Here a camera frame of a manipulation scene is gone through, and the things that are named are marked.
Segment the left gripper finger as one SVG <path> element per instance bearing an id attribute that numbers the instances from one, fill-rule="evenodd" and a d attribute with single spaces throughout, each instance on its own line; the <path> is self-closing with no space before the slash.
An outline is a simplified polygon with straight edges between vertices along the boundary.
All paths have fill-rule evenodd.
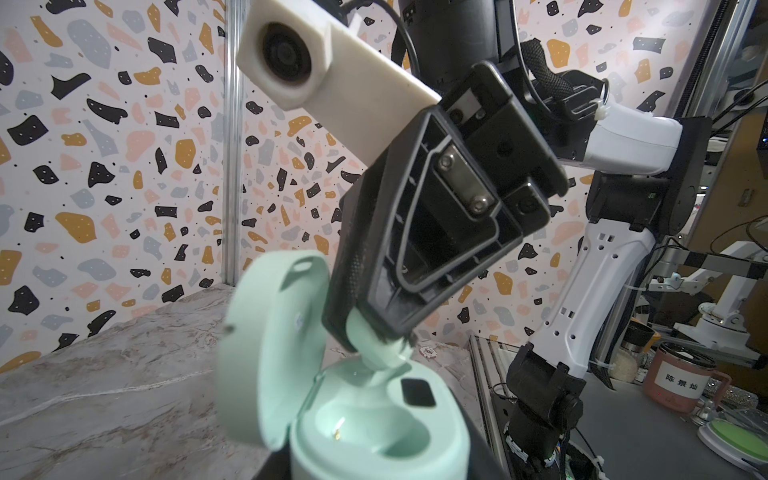
<path id="1" fill-rule="evenodd" d="M 496 460 L 486 442 L 485 436 L 477 429 L 471 418 L 463 413 L 469 432 L 470 455 L 467 480 L 507 480 L 509 475 Z"/>

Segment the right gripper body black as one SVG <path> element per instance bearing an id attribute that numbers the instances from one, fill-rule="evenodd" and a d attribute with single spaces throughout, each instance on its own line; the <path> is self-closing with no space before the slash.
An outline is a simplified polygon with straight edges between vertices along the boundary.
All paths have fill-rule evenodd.
<path id="1" fill-rule="evenodd" d="M 491 192 L 515 219 L 523 237 L 550 221 L 549 199 L 569 189 L 559 164 L 528 112 L 488 61 L 474 64 L 440 106 L 491 183 Z"/>

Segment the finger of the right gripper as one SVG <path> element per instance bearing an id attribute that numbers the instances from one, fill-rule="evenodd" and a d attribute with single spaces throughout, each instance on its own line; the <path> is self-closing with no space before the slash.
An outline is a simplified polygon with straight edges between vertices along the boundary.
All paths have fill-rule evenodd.
<path id="1" fill-rule="evenodd" d="M 494 195 L 469 212 L 436 168 L 459 145 L 458 130 L 433 106 L 419 112 L 342 197 L 340 243 L 322 323 L 347 350 L 352 311 L 383 340 L 407 337 L 447 299 L 523 239 Z"/>

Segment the mint green earbud charging case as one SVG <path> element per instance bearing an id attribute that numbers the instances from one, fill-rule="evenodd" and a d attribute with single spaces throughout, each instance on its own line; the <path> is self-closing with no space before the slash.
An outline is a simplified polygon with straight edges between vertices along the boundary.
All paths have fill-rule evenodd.
<path id="1" fill-rule="evenodd" d="M 470 439 L 445 381 L 412 359 L 323 362 L 330 272 L 316 250 L 244 272 L 218 344 L 217 417 L 233 440 L 286 450 L 295 479 L 463 479 Z"/>

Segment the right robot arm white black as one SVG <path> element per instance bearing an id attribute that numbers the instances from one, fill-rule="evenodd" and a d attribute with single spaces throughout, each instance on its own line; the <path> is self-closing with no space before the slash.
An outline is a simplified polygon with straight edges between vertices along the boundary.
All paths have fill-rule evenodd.
<path id="1" fill-rule="evenodd" d="M 711 122 L 608 107 L 606 82 L 555 73 L 523 40 L 509 1 L 404 1 L 392 58 L 441 95 L 341 201 L 340 250 L 323 312 L 345 347 L 357 320 L 399 340 L 549 220 L 568 182 L 594 171 L 588 225 L 558 307 L 513 361 L 504 438 L 519 479 L 566 474 L 595 340 L 623 283 L 694 202 Z"/>

